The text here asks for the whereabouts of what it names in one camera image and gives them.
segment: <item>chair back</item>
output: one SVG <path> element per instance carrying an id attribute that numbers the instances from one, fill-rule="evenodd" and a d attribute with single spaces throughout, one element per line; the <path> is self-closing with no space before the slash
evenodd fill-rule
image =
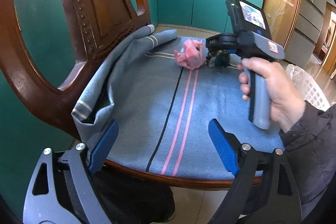
<path id="1" fill-rule="evenodd" d="M 34 64 L 21 36 L 13 0 L 0 4 L 0 69 L 37 118 L 79 138 L 71 111 L 106 56 L 130 33 L 150 23 L 147 0 L 62 0 L 75 65 L 58 87 Z"/>

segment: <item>pink stripe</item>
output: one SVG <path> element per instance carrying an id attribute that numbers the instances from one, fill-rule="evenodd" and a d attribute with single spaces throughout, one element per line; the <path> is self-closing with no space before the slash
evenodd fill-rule
<path id="1" fill-rule="evenodd" d="M 169 153 L 167 155 L 165 164 L 163 165 L 163 168 L 162 168 L 162 171 L 161 171 L 161 175 L 164 175 L 165 172 L 166 172 L 166 170 L 167 170 L 167 166 L 169 164 L 171 155 L 173 154 L 173 150 L 174 150 L 174 147 L 175 147 L 175 144 L 176 144 L 177 135 L 179 134 L 179 130 L 180 130 L 180 126 L 181 126 L 181 121 L 182 121 L 182 116 L 183 116 L 183 112 L 184 112 L 185 101 L 186 101 L 187 95 L 188 95 L 191 74 L 192 74 L 192 70 L 189 71 L 189 76 L 188 76 L 188 80 L 187 80 L 187 85 L 185 86 L 184 98 L 183 98 L 183 103 L 182 103 L 182 107 L 181 107 L 181 111 L 180 111 L 180 116 L 178 118 L 176 129 L 175 129 L 175 135 L 174 135 L 173 141 L 171 143 L 171 147 L 170 147 Z"/>
<path id="2" fill-rule="evenodd" d="M 174 177 L 176 176 L 176 173 L 179 169 L 181 159 L 182 159 L 182 156 L 183 156 L 183 150 L 184 150 L 184 147 L 185 147 L 185 142 L 186 142 L 187 136 L 188 136 L 191 114 L 193 112 L 193 106 L 194 106 L 197 77 L 198 77 L 198 69 L 196 70 L 196 76 L 195 76 L 194 87 L 193 87 L 193 95 L 191 96 L 191 103 L 190 103 L 190 107 L 189 107 L 188 120 L 187 120 L 187 125 L 185 126 L 185 130 L 184 130 L 184 136 L 183 136 L 183 141 L 182 141 L 182 145 L 181 145 L 181 149 L 180 149 L 180 154 L 178 156 L 177 162 L 175 164 L 174 172 L 173 172 Z"/>

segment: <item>white laundry basket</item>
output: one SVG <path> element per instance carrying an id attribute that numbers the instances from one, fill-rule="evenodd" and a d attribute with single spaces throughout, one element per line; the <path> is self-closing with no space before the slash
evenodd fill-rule
<path id="1" fill-rule="evenodd" d="M 286 67 L 286 74 L 304 100 L 307 100 L 311 105 L 322 111 L 326 111 L 330 107 L 330 104 L 319 85 L 304 69 L 289 64 Z"/>

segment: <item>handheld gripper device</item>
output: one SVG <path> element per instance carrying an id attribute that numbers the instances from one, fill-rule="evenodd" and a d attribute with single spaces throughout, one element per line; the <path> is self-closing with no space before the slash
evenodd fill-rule
<path id="1" fill-rule="evenodd" d="M 283 47 L 272 41 L 265 13 L 245 0 L 226 0 L 233 33 L 223 33 L 206 39 L 208 67 L 227 67 L 230 54 L 241 58 L 260 57 L 268 61 L 284 59 Z M 265 79 L 244 68 L 251 88 L 249 121 L 261 129 L 270 125 L 270 98 Z"/>

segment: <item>black sleeve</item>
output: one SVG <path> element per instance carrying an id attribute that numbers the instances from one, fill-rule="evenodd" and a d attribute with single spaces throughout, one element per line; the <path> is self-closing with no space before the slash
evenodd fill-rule
<path id="1" fill-rule="evenodd" d="M 336 105 L 324 112 L 306 102 L 300 120 L 287 133 L 280 132 L 280 137 L 295 176 L 305 217 L 336 170 Z"/>

